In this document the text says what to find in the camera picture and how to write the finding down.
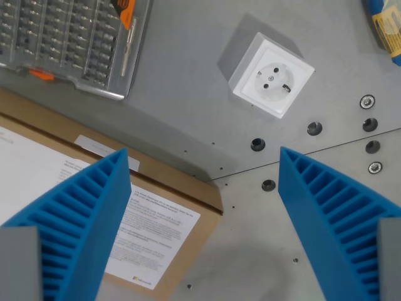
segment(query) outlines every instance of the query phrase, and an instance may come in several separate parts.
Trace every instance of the orange clip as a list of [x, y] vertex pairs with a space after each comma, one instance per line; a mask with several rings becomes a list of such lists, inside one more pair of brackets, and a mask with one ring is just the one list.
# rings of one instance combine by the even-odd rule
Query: orange clip
[[123, 23], [126, 30], [130, 30], [135, 0], [118, 0], [118, 5], [123, 8], [123, 11], [120, 15], [121, 22]]
[[41, 80], [55, 80], [55, 77], [50, 73], [43, 73], [42, 71], [30, 70], [30, 74], [40, 78]]

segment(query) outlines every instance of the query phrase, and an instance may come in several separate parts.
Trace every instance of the white paper label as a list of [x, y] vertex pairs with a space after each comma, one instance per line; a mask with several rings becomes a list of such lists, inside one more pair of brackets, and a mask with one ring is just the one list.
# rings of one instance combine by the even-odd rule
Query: white paper label
[[[96, 155], [106, 157], [115, 152], [115, 149], [112, 149], [109, 146], [105, 146], [97, 141], [94, 141], [84, 135], [79, 135], [75, 140], [75, 144], [78, 144], [83, 149], [87, 151], [94, 152]], [[134, 158], [128, 157], [128, 165], [130, 169], [133, 171], [138, 171], [140, 162]]]
[[86, 166], [0, 127], [0, 225]]
[[106, 272], [153, 290], [201, 215], [131, 188]]

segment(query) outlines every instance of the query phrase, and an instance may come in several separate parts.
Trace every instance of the small hole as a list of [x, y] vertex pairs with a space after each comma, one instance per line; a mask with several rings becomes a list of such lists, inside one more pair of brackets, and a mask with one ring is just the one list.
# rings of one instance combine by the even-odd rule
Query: small hole
[[266, 192], [273, 191], [276, 188], [276, 182], [273, 180], [265, 180], [262, 183], [262, 189]]
[[307, 133], [310, 134], [310, 136], [319, 135], [322, 130], [323, 126], [320, 122], [312, 122], [308, 125], [308, 128], [306, 129]]
[[376, 140], [370, 141], [365, 147], [365, 150], [368, 154], [375, 154], [376, 152], [378, 152], [379, 149], [380, 142]]
[[262, 138], [253, 139], [251, 142], [251, 149], [255, 152], [262, 151], [266, 146], [265, 141]]
[[375, 118], [368, 118], [362, 125], [362, 129], [365, 132], [373, 132], [378, 126], [377, 119]]

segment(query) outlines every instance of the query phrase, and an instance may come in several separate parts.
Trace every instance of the blue can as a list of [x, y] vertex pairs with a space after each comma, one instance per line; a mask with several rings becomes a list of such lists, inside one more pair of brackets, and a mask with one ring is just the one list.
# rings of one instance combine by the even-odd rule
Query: blue can
[[367, 2], [380, 40], [392, 61], [401, 66], [401, 3], [394, 0]]

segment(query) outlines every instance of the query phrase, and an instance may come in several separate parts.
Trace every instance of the screw hole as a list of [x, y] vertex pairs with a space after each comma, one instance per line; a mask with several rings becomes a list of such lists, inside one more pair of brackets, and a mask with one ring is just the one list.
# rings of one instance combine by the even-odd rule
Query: screw hole
[[378, 126], [377, 119], [375, 118], [368, 118], [362, 125], [362, 129], [365, 132], [373, 132]]
[[262, 138], [253, 139], [251, 142], [251, 149], [255, 152], [262, 151], [266, 146], [265, 141]]
[[262, 189], [266, 192], [273, 191], [276, 188], [276, 182], [273, 180], [265, 180], [262, 183]]
[[323, 130], [323, 126], [320, 122], [312, 122], [308, 125], [308, 129], [306, 130], [310, 136], [316, 136], [321, 133]]
[[365, 150], [368, 154], [375, 154], [376, 152], [378, 152], [379, 149], [380, 142], [376, 140], [370, 141], [365, 147]]
[[371, 174], [378, 174], [380, 171], [382, 171], [383, 165], [380, 162], [373, 162], [372, 164], [369, 165], [369, 173]]
[[375, 105], [375, 97], [373, 95], [365, 95], [359, 101], [359, 106], [364, 110], [372, 108], [374, 105]]

